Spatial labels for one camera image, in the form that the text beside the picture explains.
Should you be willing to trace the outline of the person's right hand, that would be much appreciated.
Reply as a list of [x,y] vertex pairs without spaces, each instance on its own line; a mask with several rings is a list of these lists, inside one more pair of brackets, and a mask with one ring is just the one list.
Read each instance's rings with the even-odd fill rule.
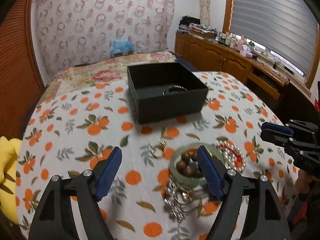
[[312,182],[312,175],[300,169],[298,171],[298,178],[296,180],[296,189],[301,194],[310,192],[310,183]]

